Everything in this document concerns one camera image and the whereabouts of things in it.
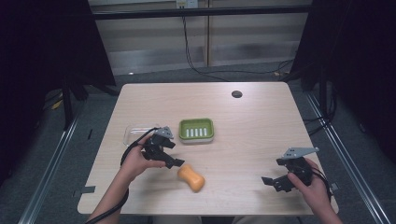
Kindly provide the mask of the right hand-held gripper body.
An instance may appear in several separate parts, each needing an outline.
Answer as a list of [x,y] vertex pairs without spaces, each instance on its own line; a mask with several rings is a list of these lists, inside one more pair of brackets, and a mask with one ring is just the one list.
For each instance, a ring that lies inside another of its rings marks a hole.
[[294,173],[306,186],[309,186],[313,172],[304,156],[318,151],[318,147],[290,147],[281,158],[289,160],[290,163],[285,166],[288,171]]

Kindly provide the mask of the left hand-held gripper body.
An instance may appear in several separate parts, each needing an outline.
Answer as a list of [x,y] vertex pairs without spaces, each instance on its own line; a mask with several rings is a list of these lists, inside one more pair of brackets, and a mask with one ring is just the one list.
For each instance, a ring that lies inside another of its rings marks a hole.
[[145,149],[145,158],[147,160],[158,161],[158,157],[165,153],[164,147],[161,146],[161,141],[164,138],[168,138],[172,141],[174,138],[170,128],[168,126],[152,128],[143,134],[143,137],[150,134],[150,138],[143,145]]

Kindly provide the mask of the orange bread roll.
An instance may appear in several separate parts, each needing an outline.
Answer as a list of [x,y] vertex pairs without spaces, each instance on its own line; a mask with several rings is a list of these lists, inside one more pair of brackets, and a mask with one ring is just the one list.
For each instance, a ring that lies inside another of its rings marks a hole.
[[182,165],[177,171],[177,176],[185,181],[193,192],[199,192],[205,184],[205,178],[195,172],[189,164]]

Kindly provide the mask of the person's left hand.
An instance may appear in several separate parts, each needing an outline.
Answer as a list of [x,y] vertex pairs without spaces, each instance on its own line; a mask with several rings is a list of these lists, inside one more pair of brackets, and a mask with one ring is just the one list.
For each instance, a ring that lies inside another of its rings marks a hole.
[[141,175],[148,168],[162,168],[164,161],[149,161],[142,154],[143,145],[150,138],[150,134],[138,141],[127,154],[120,167],[120,175],[131,183],[137,176]]

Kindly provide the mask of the person's right hand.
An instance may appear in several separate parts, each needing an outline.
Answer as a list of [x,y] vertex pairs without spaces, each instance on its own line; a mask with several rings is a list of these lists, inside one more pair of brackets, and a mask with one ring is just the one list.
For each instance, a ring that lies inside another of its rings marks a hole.
[[305,202],[317,217],[323,218],[331,213],[332,206],[328,198],[327,188],[319,177],[313,176],[310,186],[304,184],[293,173],[288,173],[288,179],[302,193]]

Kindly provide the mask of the green soap dish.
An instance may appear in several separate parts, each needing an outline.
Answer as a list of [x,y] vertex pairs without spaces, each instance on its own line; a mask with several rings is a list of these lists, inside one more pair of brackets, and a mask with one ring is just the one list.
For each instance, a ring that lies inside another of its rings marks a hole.
[[183,119],[179,123],[178,135],[184,144],[209,143],[214,138],[213,121],[208,118],[203,119]]

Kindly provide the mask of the black curtain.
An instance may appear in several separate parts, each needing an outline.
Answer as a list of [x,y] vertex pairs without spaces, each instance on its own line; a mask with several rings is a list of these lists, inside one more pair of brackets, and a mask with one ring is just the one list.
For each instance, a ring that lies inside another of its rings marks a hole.
[[291,74],[325,76],[396,163],[396,0],[312,0]]
[[87,98],[115,83],[88,0],[0,0],[0,186],[44,110],[48,92]]

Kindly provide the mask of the black horizontal bar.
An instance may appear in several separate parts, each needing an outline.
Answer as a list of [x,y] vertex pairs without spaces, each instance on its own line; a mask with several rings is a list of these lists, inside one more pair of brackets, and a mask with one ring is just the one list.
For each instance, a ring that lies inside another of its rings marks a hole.
[[93,13],[92,16],[96,20],[127,20],[174,17],[306,13],[312,9],[313,7],[309,5],[274,7],[212,7],[142,11],[100,11]]

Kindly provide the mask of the metal floor rail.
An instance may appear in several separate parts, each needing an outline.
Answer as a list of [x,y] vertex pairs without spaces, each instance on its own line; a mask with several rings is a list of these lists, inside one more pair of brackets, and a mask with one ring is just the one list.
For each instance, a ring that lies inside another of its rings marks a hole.
[[63,135],[54,150],[54,153],[49,161],[45,173],[35,189],[33,196],[25,207],[18,224],[35,224],[39,211],[45,201],[49,192],[50,184],[56,175],[60,162],[64,156],[69,142],[78,125],[78,118],[74,118],[68,128],[63,132]]
[[322,129],[326,133],[336,154],[341,160],[341,163],[343,163],[344,167],[346,168],[346,172],[348,173],[351,181],[353,182],[371,216],[374,218],[375,223],[391,224],[389,216],[387,215],[383,205],[376,197],[372,189],[369,187],[367,181],[362,176],[361,171],[351,158],[346,146],[340,139],[338,133],[331,125],[331,123],[329,121],[326,121],[325,118],[322,117],[322,112],[319,109],[319,102],[317,98],[310,91],[307,92],[305,95],[316,117],[318,118]]

